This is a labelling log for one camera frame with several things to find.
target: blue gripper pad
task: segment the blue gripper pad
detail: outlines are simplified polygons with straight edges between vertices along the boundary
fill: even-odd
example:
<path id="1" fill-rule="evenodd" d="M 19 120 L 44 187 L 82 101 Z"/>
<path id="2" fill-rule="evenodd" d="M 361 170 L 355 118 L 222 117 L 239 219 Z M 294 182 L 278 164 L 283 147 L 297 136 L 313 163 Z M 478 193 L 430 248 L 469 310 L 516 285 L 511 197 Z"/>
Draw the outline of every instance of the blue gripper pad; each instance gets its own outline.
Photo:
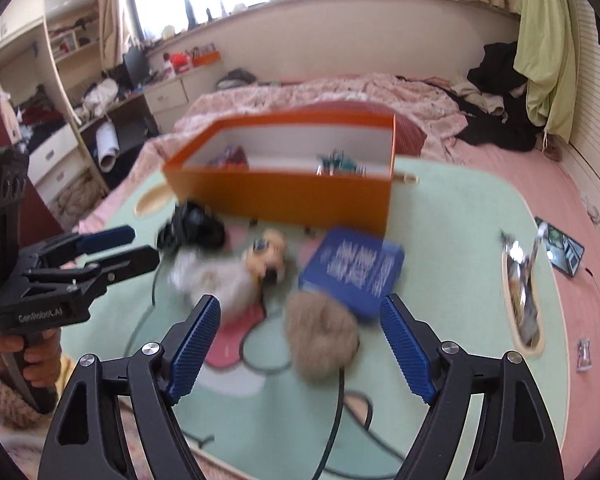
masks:
<path id="1" fill-rule="evenodd" d="M 380 326 L 411 393 L 432 403 L 438 391 L 431 380 L 429 358 L 389 296 L 380 306 Z"/>
<path id="2" fill-rule="evenodd" d="M 191 393 L 219 326 L 220 303 L 211 297 L 171 360 L 170 380 L 164 389 L 171 406 Z"/>
<path id="3" fill-rule="evenodd" d="M 130 244 L 136 238 L 136 231 L 129 226 L 123 225 L 106 231 L 84 235 L 76 245 L 78 254 L 95 254 Z"/>

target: person's arm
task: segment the person's arm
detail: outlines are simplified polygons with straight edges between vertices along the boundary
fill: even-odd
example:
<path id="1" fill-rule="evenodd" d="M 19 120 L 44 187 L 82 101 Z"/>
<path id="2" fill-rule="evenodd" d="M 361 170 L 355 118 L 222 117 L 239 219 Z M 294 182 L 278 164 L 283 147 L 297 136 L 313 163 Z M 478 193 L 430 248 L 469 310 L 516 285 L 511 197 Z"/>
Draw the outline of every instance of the person's arm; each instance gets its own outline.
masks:
<path id="1" fill-rule="evenodd" d="M 30 364 L 23 371 L 24 378 L 37 388 L 53 386 L 61 370 L 60 331 L 49 330 L 43 335 L 45 342 L 42 345 L 29 348 L 25 352 L 25 360 Z M 22 350 L 23 344 L 19 336 L 0 336 L 0 353 L 18 352 Z M 33 410 L 20 394 L 8 385 L 6 377 L 6 368 L 0 356 L 0 424 L 19 429 L 48 424 L 49 416 L 40 415 Z"/>

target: computer monitor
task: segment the computer monitor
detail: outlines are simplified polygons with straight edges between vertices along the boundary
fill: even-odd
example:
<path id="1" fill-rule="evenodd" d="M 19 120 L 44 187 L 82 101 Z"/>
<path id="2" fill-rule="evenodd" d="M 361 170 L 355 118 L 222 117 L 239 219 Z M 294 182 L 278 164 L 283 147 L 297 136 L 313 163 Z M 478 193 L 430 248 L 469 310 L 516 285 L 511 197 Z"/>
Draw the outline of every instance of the computer monitor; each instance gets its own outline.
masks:
<path id="1" fill-rule="evenodd" d="M 133 46 L 123 57 L 125 62 L 126 72 L 128 73 L 129 82 L 132 85 L 131 89 L 135 89 L 138 85 L 144 85 L 150 76 L 151 67 L 142 51 Z"/>

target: blue book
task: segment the blue book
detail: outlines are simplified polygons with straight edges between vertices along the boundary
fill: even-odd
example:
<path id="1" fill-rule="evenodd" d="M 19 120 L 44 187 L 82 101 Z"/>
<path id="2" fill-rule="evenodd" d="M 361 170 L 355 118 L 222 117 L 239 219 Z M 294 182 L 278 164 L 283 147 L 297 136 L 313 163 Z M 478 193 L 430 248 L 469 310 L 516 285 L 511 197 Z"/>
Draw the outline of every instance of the blue book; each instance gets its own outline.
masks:
<path id="1" fill-rule="evenodd" d="M 300 274 L 298 287 L 329 294 L 360 319 L 375 319 L 403 261 L 400 245 L 338 227 L 327 233 Z"/>

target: red wall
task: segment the red wall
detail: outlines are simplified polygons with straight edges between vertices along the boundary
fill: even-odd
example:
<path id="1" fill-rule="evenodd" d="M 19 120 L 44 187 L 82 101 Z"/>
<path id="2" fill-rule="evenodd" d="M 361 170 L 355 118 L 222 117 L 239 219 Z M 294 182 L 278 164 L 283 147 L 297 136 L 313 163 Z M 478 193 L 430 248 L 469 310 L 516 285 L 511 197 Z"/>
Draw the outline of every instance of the red wall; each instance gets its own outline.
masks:
<path id="1" fill-rule="evenodd" d="M 9 137 L 0 115 L 0 146 L 8 144 Z M 20 246 L 31 245 L 61 232 L 60 225 L 29 182 L 27 195 L 20 207 Z"/>

